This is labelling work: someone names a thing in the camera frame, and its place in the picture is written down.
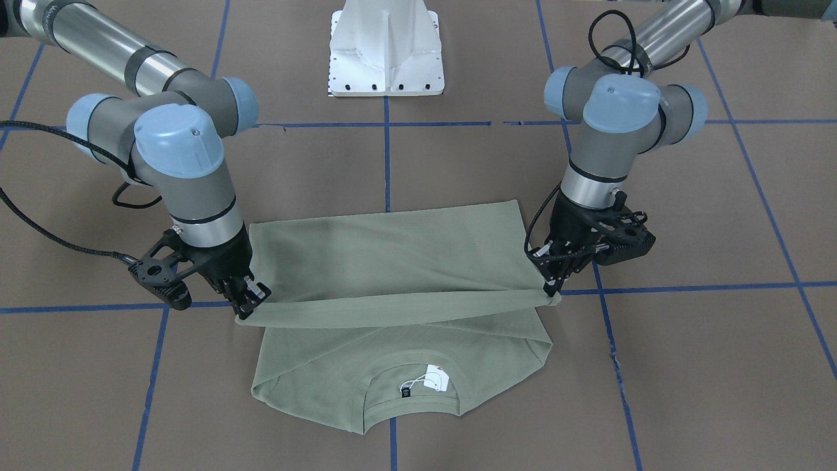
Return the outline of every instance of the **black cable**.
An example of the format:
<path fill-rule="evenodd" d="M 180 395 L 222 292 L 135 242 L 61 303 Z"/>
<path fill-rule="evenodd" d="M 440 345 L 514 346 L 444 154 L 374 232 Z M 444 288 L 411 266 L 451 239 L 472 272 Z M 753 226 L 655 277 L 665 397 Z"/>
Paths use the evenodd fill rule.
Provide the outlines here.
<path fill-rule="evenodd" d="M 133 169 L 127 163 L 122 162 L 114 154 L 107 152 L 105 149 L 100 148 L 99 146 L 95 145 L 94 143 L 92 143 L 90 141 L 86 141 L 86 140 L 82 139 L 81 137 L 74 136 L 73 134 L 70 134 L 69 132 L 62 131 L 62 130 L 58 129 L 57 127 L 50 127 L 50 126 L 46 126 L 44 124 L 40 124 L 40 123 L 37 123 L 37 122 L 29 122 L 29 121 L 0 121 L 0 127 L 25 127 L 27 129 L 35 129 L 37 131 L 48 132 L 50 134 L 54 134 L 56 136 L 63 137 L 64 139 L 75 142 L 76 144 L 79 144 L 80 146 L 88 148 L 95 153 L 101 154 L 102 157 L 110 160 L 111 162 L 113 162 L 117 167 L 121 168 L 122 170 L 125 170 L 125 173 L 127 173 L 129 176 L 133 175 L 133 173 L 134 173 Z"/>
<path fill-rule="evenodd" d="M 5 203 L 6 206 L 8 206 L 8 208 L 14 213 L 14 215 L 16 215 L 18 218 L 22 219 L 23 222 L 25 222 L 26 224 L 28 224 L 30 227 L 32 227 L 36 231 L 43 234 L 46 238 L 50 239 L 53 242 L 56 242 L 56 243 L 60 244 L 61 246 L 67 247 L 68 249 L 71 249 L 71 250 L 74 250 L 74 251 L 85 253 L 87 255 L 109 256 L 111 258 L 115 258 L 118 261 L 121 261 L 122 263 L 125 263 L 128 266 L 130 266 L 131 264 L 133 264 L 136 261 L 136 258 L 134 258 L 130 255 L 124 254 L 124 253 L 117 252 L 117 251 L 97 251 L 97 250 L 94 250 L 94 249 L 88 249 L 87 247 L 77 246 L 76 244 L 65 241 L 64 239 L 58 237 L 57 235 L 53 234 L 52 232 L 49 232 L 48 230 L 46 230 L 43 227 L 41 227 L 40 225 L 38 225 L 37 222 L 29 219 L 29 216 L 25 215 L 12 202 L 12 200 L 10 200 L 10 198 L 8 197 L 6 192 L 3 191 L 2 187 L 0 187 L 0 200 L 2 200 L 3 203 Z"/>
<path fill-rule="evenodd" d="M 562 261 L 562 260 L 569 260 L 571 258 L 578 258 L 580 256 L 585 255 L 592 255 L 596 253 L 596 247 L 586 247 L 580 251 L 570 252 L 563 255 L 550 255 L 550 256 L 534 256 L 529 253 L 529 240 L 531 239 L 531 232 L 535 229 L 535 224 L 537 220 L 541 218 L 541 214 L 543 210 L 547 208 L 549 202 L 552 201 L 552 198 L 555 197 L 555 194 L 558 192 L 558 189 L 561 188 L 561 184 L 558 184 L 555 189 L 547 196 L 547 199 L 541 204 L 541 208 L 535 213 L 535 217 L 532 218 L 531 223 L 529 223 L 529 228 L 526 229 L 526 239 L 523 241 L 523 251 L 526 253 L 526 256 L 529 257 L 530 261 L 533 262 L 544 262 L 544 261 Z"/>
<path fill-rule="evenodd" d="M 656 68 L 655 68 L 655 70 L 665 69 L 665 68 L 666 68 L 666 67 L 668 67 L 669 65 L 674 65 L 674 64 L 677 64 L 678 62 L 680 62 L 681 60 L 683 60 L 683 58 L 686 56 L 686 54 L 689 54 L 689 49 L 691 49 L 691 44 L 687 44 L 687 45 L 686 45 L 686 48 L 685 48 L 685 49 L 683 49 L 683 54 L 680 54 L 680 55 L 677 57 L 677 59 L 670 60 L 670 61 L 666 62 L 665 64 L 661 65 L 660 67 L 656 67 Z"/>
<path fill-rule="evenodd" d="M 605 19 L 606 17 L 608 17 L 610 15 L 616 15 L 616 16 L 622 18 L 625 21 L 625 24 L 628 26 L 628 32 L 630 33 L 630 43 L 631 43 L 630 63 L 628 64 L 628 67 L 623 67 L 623 66 L 617 64 L 615 60 L 610 59 L 609 57 L 604 57 L 602 55 L 602 53 L 598 52 L 598 49 L 596 48 L 596 44 L 593 41 L 593 31 L 596 29 L 596 25 L 598 25 L 598 22 L 602 21 L 603 19 Z M 590 29 L 587 31 L 587 41 L 588 41 L 588 44 L 590 44 L 590 49 L 593 51 L 593 55 L 595 55 L 596 59 L 600 60 L 602 62 L 602 64 L 607 65 L 611 69 L 618 70 L 619 72 L 621 72 L 623 74 L 632 75 L 634 72 L 639 72 L 640 77 L 643 75 L 642 65 L 640 65 L 639 68 L 637 68 L 637 69 L 634 68 L 634 64 L 636 63 L 636 47 L 637 47 L 636 30 L 634 29 L 634 24 L 631 23 L 630 18 L 628 18 L 628 15 L 620 12 L 619 10 L 608 10 L 608 11 L 598 15 L 596 17 L 596 19 L 594 19 L 593 22 L 590 23 Z"/>
<path fill-rule="evenodd" d="M 122 185 L 120 185 L 120 187 L 117 188 L 116 191 L 113 193 L 113 196 L 110 197 L 110 202 L 113 203 L 114 206 L 119 206 L 120 208 L 127 208 L 129 210 L 144 210 L 146 208 L 151 208 L 154 204 L 157 204 L 162 201 L 162 196 L 157 196 L 157 198 L 154 199 L 152 202 L 144 204 L 132 204 L 125 203 L 124 201 L 119 201 L 119 197 L 122 196 L 122 193 L 130 186 L 131 184 L 129 183 L 123 183 Z"/>
<path fill-rule="evenodd" d="M 596 44 L 593 42 L 593 31 L 596 29 L 596 25 L 598 24 L 598 22 L 602 21 L 604 18 L 606 18 L 610 15 L 616 15 L 616 16 L 622 18 L 625 21 L 625 24 L 628 26 L 628 31 L 630 33 L 630 41 L 631 41 L 630 64 L 628 64 L 628 67 L 622 67 L 621 65 L 617 64 L 615 60 L 610 59 L 609 57 L 604 57 L 600 52 L 598 52 L 598 49 L 596 49 Z M 623 74 L 631 75 L 634 72 L 639 72 L 640 77 L 644 75 L 645 71 L 643 70 L 642 65 L 639 65 L 639 67 L 637 69 L 634 69 L 634 62 L 636 61 L 636 49 L 637 49 L 636 30 L 634 29 L 634 24 L 631 23 L 630 18 L 628 18 L 628 15 L 620 12 L 619 10 L 608 10 L 607 12 L 604 12 L 604 13 L 600 14 L 590 24 L 590 29 L 589 29 L 588 34 L 587 34 L 587 41 L 590 44 L 590 49 L 593 51 L 593 54 L 596 56 L 596 59 L 600 60 L 602 62 L 602 64 L 607 65 L 611 69 L 618 70 L 619 72 L 621 72 Z M 678 56 L 676 59 L 670 60 L 669 62 L 666 62 L 665 64 L 663 64 L 659 67 L 654 67 L 654 70 L 664 69 L 664 68 L 666 68 L 670 65 L 674 65 L 674 64 L 680 62 L 681 60 L 683 60 L 683 58 L 685 58 L 686 54 L 689 54 L 689 49 L 690 48 L 691 48 L 691 44 L 688 44 L 686 46 L 686 48 L 683 49 L 683 54 L 680 54 L 680 56 Z"/>
<path fill-rule="evenodd" d="M 26 127 L 26 128 L 29 128 L 29 129 L 37 129 L 39 131 L 49 132 L 51 134 L 55 134 L 56 136 L 61 136 L 61 137 L 64 137 L 65 139 L 69 139 L 70 141 L 76 142 L 76 143 L 78 143 L 78 144 L 80 144 L 80 145 L 82 145 L 82 146 L 84 146 L 88 149 L 91 149 L 95 152 L 101 153 L 106 158 L 113 160 L 114 163 L 116 163 L 117 165 L 121 164 L 120 167 L 122 167 L 123 165 L 126 166 L 125 163 L 120 161 L 113 154 L 108 153 L 105 149 L 100 148 L 99 146 L 96 146 L 95 144 L 93 144 L 91 142 L 85 141 L 84 139 L 73 136 L 72 134 L 69 134 L 68 132 L 61 131 L 60 129 L 55 129 L 54 127 L 45 126 L 43 124 L 38 124 L 36 122 L 26 122 L 26 121 L 0 121 L 0 127 Z M 14 215 L 16 215 L 18 218 L 23 220 L 23 222 L 28 224 L 30 227 L 32 227 L 36 231 L 40 232 L 46 238 L 50 239 L 51 241 L 53 241 L 57 244 L 60 244 L 61 246 L 67 247 L 70 250 L 78 251 L 78 252 L 81 252 L 81 253 L 84 253 L 84 254 L 87 254 L 87 255 L 108 256 L 108 257 L 111 257 L 111 258 L 115 258 L 116 260 L 121 261 L 122 263 L 125 263 L 127 266 L 130 266 L 134 262 L 136 262 L 135 257 L 124 254 L 124 253 L 121 253 L 121 252 L 117 252 L 117 251 L 97 251 L 95 249 L 89 249 L 87 247 L 77 246 L 76 244 L 65 241 L 64 239 L 58 237 L 57 235 L 53 234 L 52 232 L 49 232 L 48 230 L 41 227 L 37 222 L 29 219 L 29 217 L 26 216 L 14 204 L 14 202 L 12 202 L 12 200 L 8 197 L 6 192 L 3 191 L 2 187 L 0 187 L 0 200 L 3 203 L 5 203 L 6 206 L 8 206 L 8 208 L 14 213 Z"/>

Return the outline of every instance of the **grid lines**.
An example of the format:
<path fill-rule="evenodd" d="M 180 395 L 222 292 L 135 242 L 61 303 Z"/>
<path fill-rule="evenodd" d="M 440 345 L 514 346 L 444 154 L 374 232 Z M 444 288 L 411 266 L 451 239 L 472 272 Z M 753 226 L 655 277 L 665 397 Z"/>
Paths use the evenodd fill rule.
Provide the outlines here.
<path fill-rule="evenodd" d="M 211 76 L 214 78 L 218 72 L 218 64 L 221 59 L 223 53 L 223 42 L 224 36 L 227 28 L 227 20 L 229 16 L 229 10 L 231 8 L 230 0 L 224 1 L 224 9 L 223 9 L 223 16 L 221 19 L 221 26 L 218 34 L 218 42 L 216 46 Z M 550 71 L 554 71 L 554 64 L 552 62 L 552 51 L 550 48 L 549 40 L 547 37 L 547 27 L 546 21 L 542 11 L 542 5 L 540 0 L 535 1 L 537 7 L 537 15 L 538 21 L 540 24 L 545 52 L 547 56 L 547 64 Z M 809 319 L 814 327 L 814 331 L 817 334 L 819 339 L 820 345 L 824 352 L 824 355 L 829 362 L 829 366 L 834 374 L 835 379 L 837 379 L 837 365 L 835 365 L 833 355 L 829 349 L 829 346 L 826 343 L 826 340 L 822 334 L 822 331 L 819 327 L 819 323 L 817 318 L 814 314 L 814 310 L 811 308 L 809 303 L 808 297 L 805 292 L 805 288 L 807 287 L 837 287 L 837 281 L 834 280 L 824 280 L 824 281 L 816 281 L 816 282 L 802 282 L 799 279 L 798 273 L 796 272 L 795 266 L 793 264 L 793 260 L 788 252 L 787 247 L 784 244 L 781 231 L 778 227 L 778 223 L 776 222 L 773 212 L 770 209 L 768 199 L 765 196 L 762 186 L 758 180 L 757 172 L 754 166 L 752 165 L 752 161 L 749 157 L 747 152 L 747 148 L 745 143 L 741 137 L 740 132 L 738 131 L 739 125 L 751 125 L 751 124 L 769 124 L 769 125 L 806 125 L 806 124 L 837 124 L 837 119 L 772 119 L 772 120 L 736 120 L 732 112 L 730 110 L 729 105 L 723 95 L 723 91 L 721 89 L 720 83 L 715 76 L 714 70 L 712 69 L 711 62 L 709 57 L 703 47 L 702 42 L 698 39 L 697 41 L 700 51 L 703 55 L 704 61 L 706 63 L 706 67 L 710 72 L 710 75 L 715 83 L 716 91 L 721 97 L 721 102 L 723 103 L 726 113 L 727 119 L 726 120 L 708 120 L 706 122 L 707 125 L 729 125 L 732 126 L 733 131 L 735 132 L 738 144 L 742 151 L 742 156 L 745 158 L 747 162 L 747 166 L 749 171 L 752 175 L 753 182 L 756 184 L 757 191 L 763 202 L 763 206 L 765 211 L 768 214 L 768 218 L 770 219 L 771 225 L 773 227 L 774 233 L 778 239 L 779 245 L 783 251 L 784 257 L 786 262 L 788 263 L 788 268 L 790 269 L 793 282 L 780 282 L 780 283 L 740 283 L 740 284 L 725 284 L 725 285 L 699 285 L 699 286 L 661 286 L 661 287 L 629 287 L 629 288 L 606 288 L 602 284 L 601 277 L 599 276 L 598 267 L 593 265 L 593 272 L 595 275 L 596 285 L 595 289 L 582 289 L 582 290 L 565 290 L 563 293 L 564 296 L 598 296 L 603 321 L 606 328 L 606 334 L 608 336 L 608 341 L 610 344 L 610 353 L 614 363 L 614 371 L 617 378 L 617 384 L 619 388 L 619 393 L 622 399 L 624 414 L 626 425 L 629 430 L 629 437 L 632 445 L 632 449 L 634 452 L 634 465 L 637 471 L 642 471 L 642 460 L 640 457 L 639 452 L 639 445 L 637 443 L 637 437 L 634 430 L 633 418 L 631 416 L 629 403 L 627 401 L 625 390 L 624 390 L 624 382 L 621 375 L 621 365 L 617 361 L 616 358 L 616 342 L 615 342 L 615 335 L 613 329 L 610 324 L 609 313 L 608 313 L 608 306 L 606 295 L 608 294 L 632 294 L 632 293 L 663 293 L 663 292 L 711 292 L 711 291 L 729 291 L 729 290 L 764 290 L 764 289 L 795 289 L 798 291 L 798 294 L 803 301 L 805 309 L 809 315 Z M 15 119 L 20 107 L 23 103 L 23 99 L 26 96 L 29 83 L 33 77 L 33 74 L 39 64 L 41 55 L 44 51 L 44 45 L 41 44 L 33 58 L 33 62 L 28 70 L 26 78 L 23 81 L 21 86 L 20 92 L 18 93 L 18 98 L 15 102 L 14 108 L 12 110 L 11 116 L 9 119 Z M 258 123 L 255 127 L 285 127 L 285 128 L 307 128 L 307 127 L 315 127 L 315 128 L 345 128 L 345 127 L 381 127 L 384 130 L 384 150 L 385 150 L 385 157 L 384 157 L 384 168 L 385 168 L 385 182 L 384 182 L 384 199 L 385 199 L 385 211 L 391 212 L 391 153 L 390 153 L 390 129 L 391 127 L 491 127 L 494 124 L 491 121 L 467 121 L 467 122 L 390 122 L 390 103 L 388 97 L 383 98 L 383 108 L 384 108 L 384 119 L 383 122 L 287 122 L 287 123 Z M 574 121 L 567 121 L 567 120 L 554 120 L 554 121 L 507 121 L 502 122 L 504 125 L 508 126 L 560 126 L 562 127 L 562 133 L 565 138 L 565 143 L 567 145 L 567 152 L 570 153 L 572 151 L 572 144 L 570 142 L 570 138 L 568 135 L 567 128 L 569 126 L 576 126 L 580 124 L 579 122 Z M 11 132 L 21 132 L 27 131 L 24 129 L 18 128 L 6 128 L 3 130 L 3 134 L 0 137 L 0 152 L 3 150 L 3 147 L 8 139 L 8 135 Z M 222 301 L 211 301 L 211 302 L 195 302 L 193 304 L 196 308 L 228 308 L 229 305 L 226 302 Z M 153 394 L 154 394 L 154 387 L 157 380 L 157 371 L 160 364 L 161 356 L 162 356 L 162 348 L 164 345 L 165 340 L 165 333 L 166 333 L 166 326 L 168 321 L 168 314 L 169 309 L 165 307 L 162 303 L 126 303 L 126 304 L 101 304 L 101 305 L 85 305 L 85 306 L 42 306 L 42 307 L 0 307 L 0 314 L 36 314 L 36 313 L 80 313 L 80 312 L 103 312 L 103 311 L 127 311 L 127 310 L 141 310 L 141 309 L 161 309 L 162 315 L 160 320 L 160 328 L 158 331 L 157 336 L 157 345 L 153 354 L 152 359 L 152 368 L 151 368 L 151 375 L 149 378 L 149 386 L 146 393 L 146 400 L 143 408 L 143 413 L 141 417 L 141 425 L 140 430 L 137 436 L 137 443 L 136 443 L 136 451 L 134 455 L 134 460 L 132 463 L 133 471 L 137 471 L 140 469 L 141 465 L 141 455 L 143 450 L 143 445 L 146 436 L 146 430 L 149 422 L 149 418 L 151 415 L 151 407 L 153 403 Z M 395 471 L 398 469 L 398 438 L 397 438 L 397 421 L 395 418 L 390 419 L 389 421 L 389 430 L 390 430 L 390 460 L 391 460 L 391 470 Z"/>

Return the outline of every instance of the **sage green shirt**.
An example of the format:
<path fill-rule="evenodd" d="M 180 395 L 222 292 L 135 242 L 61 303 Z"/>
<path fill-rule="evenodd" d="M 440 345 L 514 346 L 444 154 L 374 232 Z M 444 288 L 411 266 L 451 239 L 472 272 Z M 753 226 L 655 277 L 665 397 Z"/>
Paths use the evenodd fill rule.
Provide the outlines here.
<path fill-rule="evenodd" d="M 419 411 L 461 415 L 543 365 L 534 310 L 557 303 L 522 250 L 516 201 L 253 224 L 252 269 L 273 295 L 253 395 L 291 415 L 365 433 Z M 447 391 L 399 387 L 427 365 Z"/>

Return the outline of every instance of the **clothing label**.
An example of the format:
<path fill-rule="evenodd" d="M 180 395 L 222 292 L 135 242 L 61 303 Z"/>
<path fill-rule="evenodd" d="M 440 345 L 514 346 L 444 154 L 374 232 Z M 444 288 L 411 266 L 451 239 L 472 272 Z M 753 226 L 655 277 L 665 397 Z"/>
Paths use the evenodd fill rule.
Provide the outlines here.
<path fill-rule="evenodd" d="M 450 376 L 442 371 L 440 366 L 427 365 L 427 373 L 424 373 L 424 387 L 445 392 L 448 390 Z"/>

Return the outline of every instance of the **blue joint cap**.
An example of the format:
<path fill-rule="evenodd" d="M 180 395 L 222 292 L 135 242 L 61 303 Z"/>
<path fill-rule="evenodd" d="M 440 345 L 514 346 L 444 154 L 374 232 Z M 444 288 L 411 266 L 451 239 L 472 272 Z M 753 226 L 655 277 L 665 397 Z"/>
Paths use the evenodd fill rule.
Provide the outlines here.
<path fill-rule="evenodd" d="M 823 21 L 837 21 L 837 0 L 831 0 L 831 4 L 825 9 Z"/>
<path fill-rule="evenodd" d="M 87 130 L 90 126 L 90 117 L 93 116 L 93 111 L 95 111 L 96 107 L 108 98 L 116 98 L 117 100 L 120 100 L 120 98 L 116 96 L 106 95 L 104 93 L 93 93 L 79 98 L 69 108 L 69 111 L 67 111 L 67 132 L 73 136 L 89 141 L 90 139 L 88 137 Z M 75 146 L 78 147 L 81 152 L 90 155 L 96 162 L 106 163 L 100 161 L 90 149 L 80 144 L 75 144 Z"/>
<path fill-rule="evenodd" d="M 709 117 L 709 103 L 706 102 L 706 97 L 703 95 L 703 92 L 698 90 L 696 87 L 691 85 L 678 85 L 680 88 L 686 91 L 691 98 L 691 125 L 689 125 L 689 131 L 686 135 L 677 143 L 683 142 L 689 137 L 694 136 L 698 132 L 703 129 L 703 125 L 706 124 L 706 119 Z"/>
<path fill-rule="evenodd" d="M 609 74 L 593 86 L 584 122 L 609 134 L 638 131 L 654 120 L 659 105 L 657 85 L 634 75 Z"/>
<path fill-rule="evenodd" d="M 212 118 L 195 105 L 171 103 L 142 113 L 134 136 L 142 159 L 169 177 L 199 179 L 223 163 L 223 144 Z"/>
<path fill-rule="evenodd" d="M 573 69 L 575 67 L 568 65 L 558 68 L 552 72 L 546 86 L 543 87 L 543 104 L 563 119 L 567 119 L 567 115 L 564 114 L 564 86 Z"/>
<path fill-rule="evenodd" d="M 223 79 L 233 90 L 235 105 L 239 109 L 239 126 L 235 130 L 235 134 L 238 134 L 256 125 L 259 120 L 259 102 L 256 100 L 253 89 L 244 80 L 238 77 L 224 77 Z"/>

